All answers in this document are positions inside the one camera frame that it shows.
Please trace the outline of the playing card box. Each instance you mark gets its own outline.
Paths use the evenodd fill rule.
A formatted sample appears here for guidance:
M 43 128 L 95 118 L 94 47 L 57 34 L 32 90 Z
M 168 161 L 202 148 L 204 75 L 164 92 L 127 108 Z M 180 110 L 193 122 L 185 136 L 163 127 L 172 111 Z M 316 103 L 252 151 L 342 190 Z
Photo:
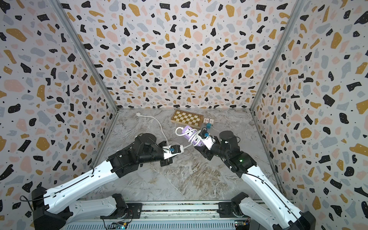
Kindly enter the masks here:
M 214 119 L 211 119 L 211 118 L 204 118 L 204 121 L 203 121 L 204 124 L 214 124 Z

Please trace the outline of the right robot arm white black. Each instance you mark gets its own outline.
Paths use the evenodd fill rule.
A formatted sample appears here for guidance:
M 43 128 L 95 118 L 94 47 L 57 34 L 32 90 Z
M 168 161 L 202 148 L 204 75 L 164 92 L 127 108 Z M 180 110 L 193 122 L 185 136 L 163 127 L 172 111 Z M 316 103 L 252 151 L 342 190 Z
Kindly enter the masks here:
M 247 194 L 240 193 L 232 199 L 233 207 L 239 215 L 252 218 L 267 230 L 315 229 L 314 215 L 309 211 L 301 211 L 270 182 L 256 161 L 240 149 L 240 138 L 232 131 L 222 131 L 218 137 L 212 137 L 203 128 L 188 140 L 208 160 L 214 156 L 220 158 L 266 205 L 262 207 Z

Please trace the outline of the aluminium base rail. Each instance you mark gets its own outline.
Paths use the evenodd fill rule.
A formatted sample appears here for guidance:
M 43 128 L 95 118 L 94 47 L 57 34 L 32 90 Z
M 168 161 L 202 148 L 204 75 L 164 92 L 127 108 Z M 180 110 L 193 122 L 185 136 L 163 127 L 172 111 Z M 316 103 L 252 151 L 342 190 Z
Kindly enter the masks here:
M 262 230 L 256 220 L 233 213 L 229 200 L 133 201 L 128 218 L 80 220 L 65 230 Z

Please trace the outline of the wooden chess board box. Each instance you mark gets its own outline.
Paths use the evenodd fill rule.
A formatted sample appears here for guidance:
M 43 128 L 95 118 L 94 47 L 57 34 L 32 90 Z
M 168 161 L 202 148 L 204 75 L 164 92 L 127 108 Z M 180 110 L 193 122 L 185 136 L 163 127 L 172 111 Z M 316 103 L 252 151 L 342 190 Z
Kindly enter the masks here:
M 199 129 L 204 122 L 204 116 L 188 111 L 175 110 L 170 121 L 179 125 Z

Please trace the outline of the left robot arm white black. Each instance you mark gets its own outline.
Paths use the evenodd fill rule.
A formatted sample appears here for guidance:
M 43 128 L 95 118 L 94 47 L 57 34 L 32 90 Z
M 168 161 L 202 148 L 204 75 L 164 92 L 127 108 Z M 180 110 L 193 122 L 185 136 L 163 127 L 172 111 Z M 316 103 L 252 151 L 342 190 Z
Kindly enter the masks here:
M 145 163 L 171 164 L 172 158 L 183 152 L 181 145 L 168 146 L 165 141 L 158 144 L 153 134 L 144 133 L 90 171 L 54 188 L 36 188 L 31 199 L 35 229 L 60 230 L 71 222 L 92 218 L 128 218 L 133 211 L 129 210 L 121 194 L 92 201 L 81 201 L 80 198 L 138 170 Z

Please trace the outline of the purple power strip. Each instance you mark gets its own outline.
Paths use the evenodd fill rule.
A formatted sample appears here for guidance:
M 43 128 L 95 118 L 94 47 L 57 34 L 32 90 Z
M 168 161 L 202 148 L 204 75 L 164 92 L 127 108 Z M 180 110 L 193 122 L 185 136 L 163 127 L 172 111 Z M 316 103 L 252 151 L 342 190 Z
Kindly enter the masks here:
M 200 137 L 200 132 L 201 130 L 192 128 L 190 126 L 185 126 L 181 133 L 180 136 L 183 136 L 184 138 L 186 138 L 189 142 L 189 144 L 191 144 L 194 147 L 203 147 L 205 146 L 204 142 L 202 141 L 202 138 Z

